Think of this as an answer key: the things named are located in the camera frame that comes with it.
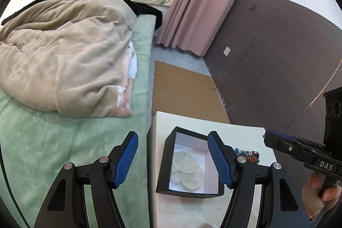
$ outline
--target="small white table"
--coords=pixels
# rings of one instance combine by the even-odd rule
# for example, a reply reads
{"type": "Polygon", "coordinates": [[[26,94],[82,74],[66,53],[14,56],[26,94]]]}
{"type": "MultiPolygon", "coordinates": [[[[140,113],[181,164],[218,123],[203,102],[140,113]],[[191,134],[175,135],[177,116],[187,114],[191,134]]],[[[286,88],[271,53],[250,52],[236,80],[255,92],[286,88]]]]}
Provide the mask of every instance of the small white table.
{"type": "MultiPolygon", "coordinates": [[[[154,228],[200,228],[208,223],[219,228],[226,213],[232,190],[225,186],[223,196],[215,198],[186,198],[156,193],[164,142],[171,131],[182,127],[207,135],[217,131],[222,141],[234,149],[257,151],[261,165],[270,166],[276,162],[273,150],[263,142],[264,128],[245,127],[194,119],[158,111],[152,121],[149,132],[149,198],[151,222],[154,228]]],[[[252,214],[248,228],[257,223],[261,196],[261,186],[255,186],[252,214]]]]}

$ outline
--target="floor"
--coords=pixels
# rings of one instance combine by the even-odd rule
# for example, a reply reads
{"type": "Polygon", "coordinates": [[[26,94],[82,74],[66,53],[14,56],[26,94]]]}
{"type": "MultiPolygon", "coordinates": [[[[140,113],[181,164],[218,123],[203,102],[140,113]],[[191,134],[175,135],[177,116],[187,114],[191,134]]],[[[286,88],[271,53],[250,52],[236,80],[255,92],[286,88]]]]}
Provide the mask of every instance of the floor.
{"type": "MultiPolygon", "coordinates": [[[[153,43],[150,59],[150,71],[148,77],[148,111],[152,111],[152,93],[154,64],[156,61],[165,62],[174,66],[182,67],[190,71],[210,76],[209,70],[202,57],[196,56],[191,52],[179,50],[178,48],[166,48],[153,43]]],[[[148,114],[146,126],[151,125],[152,114],[148,114]]]]}

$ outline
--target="white switch plate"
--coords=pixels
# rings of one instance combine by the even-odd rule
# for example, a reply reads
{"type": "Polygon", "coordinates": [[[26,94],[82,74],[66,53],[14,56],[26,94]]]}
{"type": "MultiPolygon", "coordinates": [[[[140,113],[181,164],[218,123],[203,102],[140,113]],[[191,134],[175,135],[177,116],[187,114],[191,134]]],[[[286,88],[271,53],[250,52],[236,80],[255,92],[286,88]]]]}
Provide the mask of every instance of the white switch plate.
{"type": "Polygon", "coordinates": [[[229,52],[230,52],[230,48],[226,47],[225,50],[223,51],[223,54],[227,56],[229,52]]]}

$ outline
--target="human hand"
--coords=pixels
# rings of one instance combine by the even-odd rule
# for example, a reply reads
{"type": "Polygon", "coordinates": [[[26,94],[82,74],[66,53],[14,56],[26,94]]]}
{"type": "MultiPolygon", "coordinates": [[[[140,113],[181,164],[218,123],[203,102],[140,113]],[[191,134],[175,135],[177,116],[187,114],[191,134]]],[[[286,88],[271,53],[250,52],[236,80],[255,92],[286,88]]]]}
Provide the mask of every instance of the human hand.
{"type": "Polygon", "coordinates": [[[302,202],[309,218],[313,218],[319,214],[324,208],[324,201],[327,201],[327,210],[331,210],[337,204],[337,201],[341,195],[341,187],[335,185],[326,189],[322,195],[322,199],[318,196],[319,176],[317,173],[313,173],[308,183],[303,187],[302,202]]]}

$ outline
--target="black blanket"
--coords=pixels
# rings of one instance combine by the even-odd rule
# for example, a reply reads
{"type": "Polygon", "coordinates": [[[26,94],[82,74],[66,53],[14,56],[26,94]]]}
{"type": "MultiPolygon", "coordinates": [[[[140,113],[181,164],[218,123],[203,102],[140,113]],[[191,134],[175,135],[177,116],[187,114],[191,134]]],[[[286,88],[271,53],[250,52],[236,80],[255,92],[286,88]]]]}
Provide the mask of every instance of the black blanket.
{"type": "MultiPolygon", "coordinates": [[[[11,20],[11,19],[15,18],[16,16],[18,16],[21,12],[25,11],[27,8],[30,8],[33,5],[35,5],[37,3],[40,3],[42,1],[45,1],[45,0],[35,0],[34,2],[31,2],[30,4],[26,5],[21,10],[15,12],[13,15],[11,15],[8,18],[4,19],[2,21],[2,25],[4,25],[9,20],[11,20]]],[[[128,6],[133,10],[134,14],[136,14],[137,16],[139,16],[141,14],[155,15],[157,17],[157,20],[156,20],[156,25],[155,25],[155,29],[154,30],[157,30],[161,26],[161,23],[163,21],[163,13],[161,11],[159,11],[158,9],[153,8],[153,7],[151,7],[149,5],[146,5],[146,4],[143,4],[143,3],[134,3],[131,0],[123,0],[123,1],[126,2],[126,4],[128,4],[128,6]]]]}

